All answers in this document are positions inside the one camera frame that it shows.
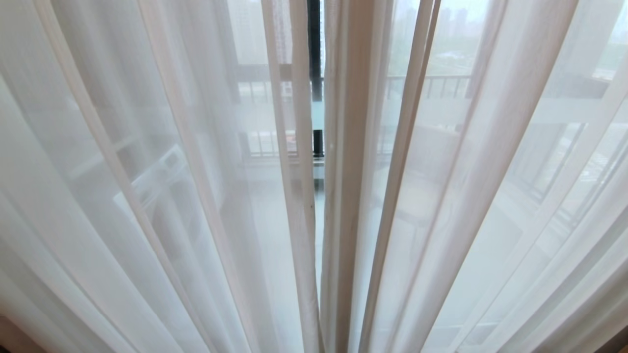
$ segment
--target sheer curtain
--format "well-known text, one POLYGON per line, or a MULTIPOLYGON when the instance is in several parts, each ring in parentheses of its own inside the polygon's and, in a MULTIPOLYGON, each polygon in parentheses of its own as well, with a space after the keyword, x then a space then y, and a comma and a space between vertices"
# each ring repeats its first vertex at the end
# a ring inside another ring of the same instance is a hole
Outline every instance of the sheer curtain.
POLYGON ((323 103, 315 4, 1 3, 0 313, 50 352, 628 325, 627 1, 325 0, 323 103))
POLYGON ((327 350, 593 352, 624 328, 625 1, 325 10, 327 350))
POLYGON ((305 2, 0 7, 3 311, 51 352, 319 351, 305 2))

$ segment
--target balcony railing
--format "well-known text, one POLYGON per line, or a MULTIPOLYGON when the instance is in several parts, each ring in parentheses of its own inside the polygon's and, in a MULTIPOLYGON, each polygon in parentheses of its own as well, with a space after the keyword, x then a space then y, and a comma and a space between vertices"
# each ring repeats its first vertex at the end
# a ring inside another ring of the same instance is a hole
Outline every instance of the balcony railing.
MULTIPOLYGON (((434 75, 426 76, 423 84, 423 97, 427 99, 464 98, 467 93, 470 75, 434 75)), ((405 76, 389 76, 386 80, 386 99, 401 99, 405 76)), ((255 76, 249 79, 241 78, 237 91, 241 103, 270 103, 271 83, 255 76)), ((281 98, 284 101, 292 100, 292 84, 290 81, 281 82, 281 98)))

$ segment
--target curtain fold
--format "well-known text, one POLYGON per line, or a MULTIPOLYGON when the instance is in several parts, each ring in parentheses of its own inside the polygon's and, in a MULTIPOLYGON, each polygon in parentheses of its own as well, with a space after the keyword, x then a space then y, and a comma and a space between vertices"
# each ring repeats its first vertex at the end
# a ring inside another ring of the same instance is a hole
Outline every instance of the curtain fold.
POLYGON ((49 352, 628 325, 626 0, 6 1, 0 75, 0 314, 49 352))

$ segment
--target metal railing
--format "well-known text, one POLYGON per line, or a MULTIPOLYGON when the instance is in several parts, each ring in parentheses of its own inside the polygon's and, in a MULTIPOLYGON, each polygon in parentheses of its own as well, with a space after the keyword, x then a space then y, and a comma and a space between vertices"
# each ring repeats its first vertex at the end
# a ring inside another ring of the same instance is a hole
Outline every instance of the metal railing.
MULTIPOLYGON (((427 99, 464 98, 471 80, 470 75, 433 75, 426 76, 423 83, 423 97, 427 99)), ((386 99, 401 99, 405 76, 389 76, 386 79, 386 99)), ((237 84, 239 101, 245 103, 270 103, 271 84, 262 80, 244 80, 237 84)), ((281 98, 292 100, 292 83, 281 82, 281 98)))
MULTIPOLYGON (((386 84, 387 99, 401 99, 405 76, 389 76, 386 84)), ((471 81, 470 75, 431 75, 423 82, 422 97, 425 98, 464 98, 471 81)))

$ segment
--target white curtain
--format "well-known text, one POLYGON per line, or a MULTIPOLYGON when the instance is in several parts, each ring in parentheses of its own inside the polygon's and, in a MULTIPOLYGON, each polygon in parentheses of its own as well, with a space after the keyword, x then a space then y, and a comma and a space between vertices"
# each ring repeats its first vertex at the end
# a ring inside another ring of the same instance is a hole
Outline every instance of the white curtain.
POLYGON ((0 314, 49 352, 627 326, 628 2, 324 0, 312 102, 315 3, 0 3, 0 314))

